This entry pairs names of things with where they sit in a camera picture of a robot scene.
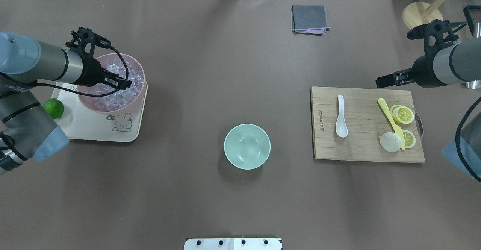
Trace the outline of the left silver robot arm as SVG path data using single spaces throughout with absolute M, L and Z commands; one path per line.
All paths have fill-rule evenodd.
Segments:
M 128 75 L 109 72 L 94 58 L 96 47 L 116 51 L 112 43 L 91 29 L 71 31 L 60 48 L 27 35 L 0 35 L 1 174 L 29 159 L 44 161 L 67 147 L 69 138 L 32 94 L 39 79 L 91 87 L 105 84 L 113 92 L 131 86 Z

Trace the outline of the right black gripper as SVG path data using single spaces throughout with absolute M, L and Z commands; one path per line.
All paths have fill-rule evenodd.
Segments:
M 415 82 L 423 88 L 438 87 L 438 79 L 434 76 L 432 62 L 421 56 L 413 63 L 411 70 L 401 70 L 376 79 L 379 89 L 390 86 L 402 86 Z

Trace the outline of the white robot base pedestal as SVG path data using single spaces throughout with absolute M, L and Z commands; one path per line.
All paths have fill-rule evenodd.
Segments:
M 283 250 L 281 238 L 191 238 L 184 250 Z

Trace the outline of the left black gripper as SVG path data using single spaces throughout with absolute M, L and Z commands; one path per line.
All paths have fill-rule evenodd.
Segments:
M 116 73 L 103 71 L 101 63 L 97 59 L 83 60 L 82 73 L 77 79 L 77 85 L 92 87 L 101 82 L 113 89 L 127 89 L 132 84 L 127 76 L 122 78 Z

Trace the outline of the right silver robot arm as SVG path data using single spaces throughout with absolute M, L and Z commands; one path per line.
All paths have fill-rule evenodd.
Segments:
M 464 84 L 480 80 L 480 39 L 462 43 L 428 43 L 425 53 L 407 70 L 378 77 L 378 88 L 410 83 L 422 88 L 456 87 L 444 101 L 474 100 L 457 125 L 454 137 L 443 147 L 442 156 L 470 178 L 480 181 L 480 91 L 469 92 Z

